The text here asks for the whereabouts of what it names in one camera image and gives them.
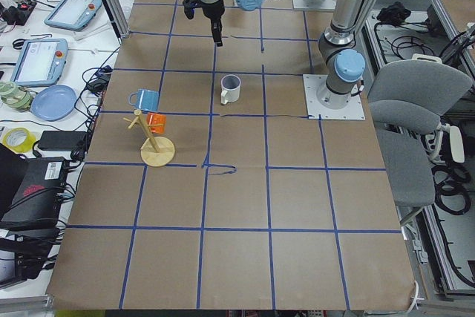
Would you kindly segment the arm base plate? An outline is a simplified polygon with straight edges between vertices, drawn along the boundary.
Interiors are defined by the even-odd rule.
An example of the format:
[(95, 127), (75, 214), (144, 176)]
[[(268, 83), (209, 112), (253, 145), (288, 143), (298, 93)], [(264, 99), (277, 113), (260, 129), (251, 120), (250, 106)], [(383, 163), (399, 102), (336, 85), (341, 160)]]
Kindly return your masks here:
[(365, 120), (357, 84), (348, 94), (334, 94), (327, 88), (327, 75), (304, 74), (307, 116), (313, 120)]

